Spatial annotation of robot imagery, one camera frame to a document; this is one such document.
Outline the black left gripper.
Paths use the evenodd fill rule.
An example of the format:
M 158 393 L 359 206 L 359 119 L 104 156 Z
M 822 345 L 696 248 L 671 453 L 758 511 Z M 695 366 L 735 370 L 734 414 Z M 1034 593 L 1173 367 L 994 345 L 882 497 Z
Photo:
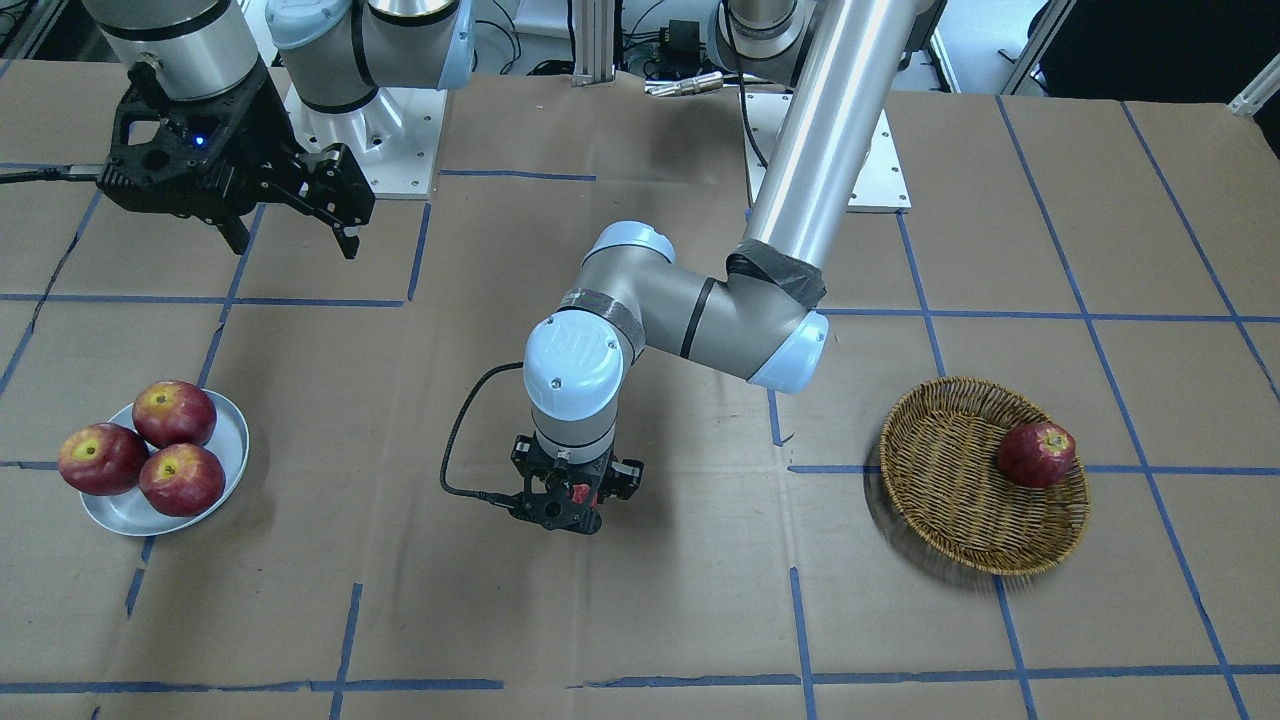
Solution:
M 590 462 L 570 464 L 562 457 L 552 457 L 527 436 L 516 438 L 511 459 L 524 478 L 524 489 L 511 500 L 509 515 L 548 530 L 593 536 L 603 523 L 596 507 L 609 497 L 632 498 L 643 483 L 644 462 L 640 460 L 603 454 Z M 570 489 L 577 483 L 598 489 L 595 509 L 573 511 Z

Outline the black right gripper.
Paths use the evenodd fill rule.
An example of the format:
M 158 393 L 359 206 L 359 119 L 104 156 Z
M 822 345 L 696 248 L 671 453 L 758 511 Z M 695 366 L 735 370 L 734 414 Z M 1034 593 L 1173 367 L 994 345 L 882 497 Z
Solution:
M 234 255 L 252 234 L 239 217 L 283 202 L 319 219 L 343 258 L 360 247 L 375 193 L 344 143 L 305 152 L 261 61 L 220 94 L 179 100 L 159 82 L 157 63 L 138 60 L 116 106 L 111 147 L 96 186 L 120 208 L 216 223 Z

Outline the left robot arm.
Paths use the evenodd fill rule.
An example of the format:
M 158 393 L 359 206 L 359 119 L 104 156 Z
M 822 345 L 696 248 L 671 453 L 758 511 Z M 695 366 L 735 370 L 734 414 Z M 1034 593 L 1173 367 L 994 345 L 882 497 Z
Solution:
M 681 268 L 641 222 L 608 225 L 518 364 L 532 436 L 511 451 L 524 487 L 483 495 L 512 518 L 590 536 L 643 464 L 617 459 L 622 386 L 655 348 L 781 393 L 814 375 L 829 333 L 823 265 L 927 1 L 823 1 L 794 95 L 723 279 Z

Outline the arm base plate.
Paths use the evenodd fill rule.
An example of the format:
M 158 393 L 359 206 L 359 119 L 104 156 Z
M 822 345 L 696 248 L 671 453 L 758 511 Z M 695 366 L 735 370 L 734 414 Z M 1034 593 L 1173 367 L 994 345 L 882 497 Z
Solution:
M 772 159 L 792 99 L 791 94 L 746 92 L 750 132 L 744 136 L 744 142 L 750 200 L 756 199 L 765 176 L 765 165 L 755 151 L 760 150 L 767 161 Z M 911 206 L 890 119 L 886 111 L 881 111 L 863 167 L 846 202 L 846 211 L 886 214 L 909 211 Z
M 378 199 L 428 200 L 449 92 L 380 88 L 355 111 L 326 114 L 305 106 L 296 90 L 285 97 L 296 138 L 314 151 L 344 143 Z

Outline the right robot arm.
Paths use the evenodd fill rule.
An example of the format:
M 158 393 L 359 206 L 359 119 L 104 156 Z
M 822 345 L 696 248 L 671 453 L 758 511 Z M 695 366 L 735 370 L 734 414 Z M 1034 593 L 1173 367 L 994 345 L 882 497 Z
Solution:
M 84 6 L 129 78 L 97 188 L 127 211 L 211 225 L 238 255 L 244 217 L 280 204 L 355 258 L 369 172 L 422 147 L 394 91 L 461 88 L 472 70 L 470 1 L 266 1 L 292 111 L 238 1 Z

